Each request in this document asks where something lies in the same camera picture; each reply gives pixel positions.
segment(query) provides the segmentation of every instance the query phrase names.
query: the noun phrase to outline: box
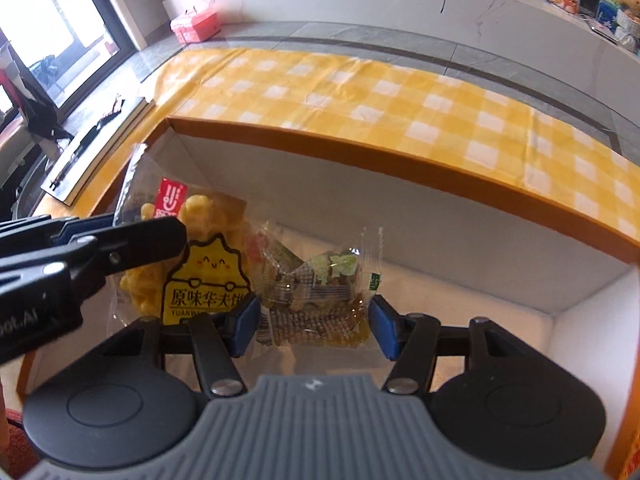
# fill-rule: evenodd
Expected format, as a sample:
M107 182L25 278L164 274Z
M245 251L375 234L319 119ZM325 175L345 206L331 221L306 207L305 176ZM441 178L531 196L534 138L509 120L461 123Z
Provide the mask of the box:
M171 30L181 44L201 43L220 31L220 22L213 9L194 9L172 20Z

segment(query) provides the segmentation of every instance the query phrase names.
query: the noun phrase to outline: red logo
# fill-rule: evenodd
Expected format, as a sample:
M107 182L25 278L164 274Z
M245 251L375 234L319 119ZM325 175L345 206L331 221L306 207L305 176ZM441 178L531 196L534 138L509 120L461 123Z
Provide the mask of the red logo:
M154 218L161 216L178 216L178 212L187 198L187 187L181 182L162 179L160 191L156 197Z

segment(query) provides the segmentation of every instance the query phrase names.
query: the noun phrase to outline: book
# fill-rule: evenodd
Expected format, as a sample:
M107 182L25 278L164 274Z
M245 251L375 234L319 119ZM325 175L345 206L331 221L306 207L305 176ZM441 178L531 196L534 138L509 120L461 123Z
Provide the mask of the book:
M45 177L40 188L52 197L71 206L82 188L98 170L103 160L118 147L120 141L148 114L154 102L136 97L122 103L120 113L78 134Z

